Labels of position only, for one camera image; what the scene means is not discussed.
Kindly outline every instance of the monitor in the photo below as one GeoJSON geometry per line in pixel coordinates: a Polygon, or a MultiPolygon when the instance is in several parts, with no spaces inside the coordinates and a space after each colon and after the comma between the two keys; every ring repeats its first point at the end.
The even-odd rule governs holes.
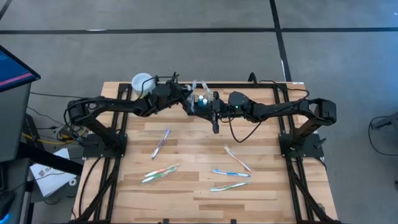
{"type": "Polygon", "coordinates": [[[0,92],[38,79],[39,74],[0,45],[0,92]]]}

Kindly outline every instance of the wooden table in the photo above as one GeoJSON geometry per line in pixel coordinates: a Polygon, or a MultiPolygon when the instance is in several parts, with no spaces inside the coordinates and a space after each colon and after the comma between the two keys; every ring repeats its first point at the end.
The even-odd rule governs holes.
{"type": "MultiPolygon", "coordinates": [[[[119,82],[105,82],[102,95],[115,98],[118,85],[119,82]]],[[[287,85],[290,88],[304,88],[302,84],[287,85]]],[[[218,91],[224,101],[228,101],[232,91],[240,91],[258,103],[275,103],[273,91],[267,88],[212,90],[218,91]]],[[[202,94],[202,91],[196,90],[195,93],[202,94]]],[[[297,100],[304,94],[302,91],[289,91],[290,100],[297,100]]],[[[103,113],[98,120],[110,126],[112,115],[110,112],[103,113]]],[[[306,117],[294,116],[297,126],[306,120],[306,117]]],[[[256,124],[236,118],[232,125],[237,138],[242,139],[256,124]]],[[[295,223],[286,164],[280,155],[277,139],[280,133],[277,118],[263,122],[247,141],[238,144],[232,138],[228,123],[220,122],[220,133],[213,134],[210,122],[187,116],[182,107],[177,105],[149,118],[130,114],[126,133],[128,144],[126,155],[121,160],[112,222],[157,223],[169,218],[171,223],[229,223],[231,219],[237,219],[238,223],[295,223]],[[170,135],[157,157],[151,160],[150,155],[167,128],[171,129],[170,135]],[[213,169],[247,173],[243,166],[227,155],[224,145],[253,168],[250,179],[212,173],[213,169]],[[141,184],[146,173],[176,162],[180,166],[173,174],[141,184]],[[249,181],[249,185],[210,192],[211,187],[245,180],[249,181]]],[[[83,209],[98,191],[103,160],[99,161],[90,175],[83,196],[83,209]]],[[[94,161],[88,159],[85,162],[82,180],[86,179],[94,161]]],[[[331,218],[337,219],[324,166],[311,158],[304,159],[304,166],[310,193],[325,207],[331,218]]],[[[76,197],[76,214],[82,185],[83,181],[76,197]]],[[[302,216],[306,219],[301,193],[299,199],[302,216]]],[[[106,213],[107,200],[108,196],[105,195],[102,218],[106,213]]]]}

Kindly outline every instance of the concrete floor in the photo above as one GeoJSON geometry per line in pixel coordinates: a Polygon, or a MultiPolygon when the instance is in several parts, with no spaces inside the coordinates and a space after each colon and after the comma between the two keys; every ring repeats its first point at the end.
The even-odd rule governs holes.
{"type": "MultiPolygon", "coordinates": [[[[393,0],[277,0],[283,27],[397,27],[393,0]]],[[[0,30],[273,27],[268,1],[250,0],[12,0],[0,30]]],[[[396,223],[397,159],[374,152],[371,118],[398,111],[398,33],[284,33],[293,81],[310,97],[338,105],[338,122],[321,128],[338,216],[346,223],[396,223]]],[[[97,96],[105,81],[128,81],[138,72],[181,80],[284,81],[275,34],[0,35],[0,44],[42,79],[32,91],[97,96]]],[[[31,95],[29,106],[61,121],[69,99],[31,95]]],[[[34,116],[38,127],[51,121],[34,116]]],[[[375,145],[398,153],[389,128],[375,145]]],[[[51,135],[49,131],[42,134],[51,135]]],[[[38,203],[33,223],[66,222],[74,199],[38,203]]]]}

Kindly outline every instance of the toothbrush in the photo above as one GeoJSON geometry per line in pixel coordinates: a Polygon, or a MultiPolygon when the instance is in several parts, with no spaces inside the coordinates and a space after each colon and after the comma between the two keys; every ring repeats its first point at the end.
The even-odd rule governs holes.
{"type": "Polygon", "coordinates": [[[146,183],[146,182],[149,182],[149,181],[152,181],[152,180],[155,180],[155,179],[159,179],[159,178],[165,177],[166,175],[169,175],[169,174],[171,174],[172,172],[174,172],[176,170],[177,170],[177,167],[172,167],[172,168],[166,170],[165,172],[161,172],[161,173],[152,175],[152,176],[142,180],[141,183],[146,183]]]}
{"type": "Polygon", "coordinates": [[[214,169],[213,173],[224,174],[224,175],[233,175],[233,176],[238,176],[238,177],[250,177],[249,174],[241,174],[241,173],[237,173],[237,172],[225,172],[225,171],[221,171],[219,169],[214,169]]]}
{"type": "Polygon", "coordinates": [[[250,169],[249,166],[247,166],[244,162],[240,161],[238,158],[236,158],[236,156],[234,156],[232,154],[232,152],[228,146],[224,146],[224,149],[230,156],[232,156],[232,158],[234,158],[236,161],[238,161],[244,168],[246,168],[249,172],[252,172],[252,170],[250,169]]]}
{"type": "Polygon", "coordinates": [[[219,192],[219,191],[222,191],[222,190],[228,190],[228,189],[231,189],[231,188],[234,188],[234,187],[244,186],[244,185],[247,185],[247,184],[248,184],[247,182],[243,182],[243,183],[233,184],[233,185],[229,185],[229,186],[225,186],[225,187],[212,187],[210,189],[210,191],[211,192],[219,192]]]}
{"type": "Polygon", "coordinates": [[[154,153],[150,156],[151,159],[155,159],[157,153],[159,152],[159,149],[163,146],[164,142],[166,142],[167,136],[170,133],[170,129],[166,130],[166,133],[164,134],[163,139],[160,141],[159,145],[156,147],[154,153]]]}
{"type": "Polygon", "coordinates": [[[176,163],[176,164],[173,164],[173,165],[171,165],[171,166],[169,166],[169,167],[167,167],[167,168],[155,170],[155,171],[153,171],[153,172],[148,173],[148,174],[145,175],[144,177],[150,177],[150,176],[152,176],[152,175],[158,174],[158,173],[160,173],[160,172],[164,172],[164,171],[166,171],[166,170],[168,170],[168,169],[171,169],[171,168],[173,168],[173,167],[177,167],[178,165],[179,165],[179,164],[176,163]]]}

